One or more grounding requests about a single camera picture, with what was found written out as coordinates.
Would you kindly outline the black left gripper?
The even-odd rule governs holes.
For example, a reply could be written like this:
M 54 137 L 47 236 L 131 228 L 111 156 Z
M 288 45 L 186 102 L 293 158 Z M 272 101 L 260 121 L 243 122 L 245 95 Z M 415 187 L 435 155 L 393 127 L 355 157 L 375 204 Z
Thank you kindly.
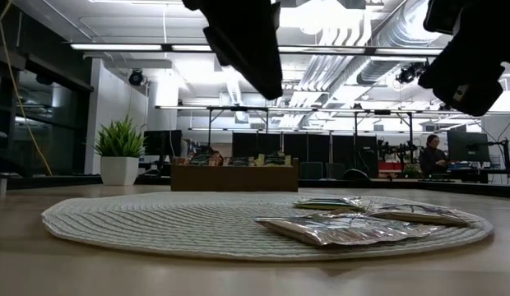
M 204 35 L 223 66 L 233 67 L 266 100 L 282 96 L 275 30 L 281 11 L 279 1 L 183 0 L 183 5 L 206 18 Z

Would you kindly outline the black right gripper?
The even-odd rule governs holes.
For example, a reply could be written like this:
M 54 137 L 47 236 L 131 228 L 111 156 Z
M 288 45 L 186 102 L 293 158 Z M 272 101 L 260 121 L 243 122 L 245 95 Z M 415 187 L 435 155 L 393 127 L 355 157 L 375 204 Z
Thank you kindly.
M 420 76 L 446 105 L 471 116 L 483 116 L 503 93 L 502 49 L 462 39 L 451 40 Z

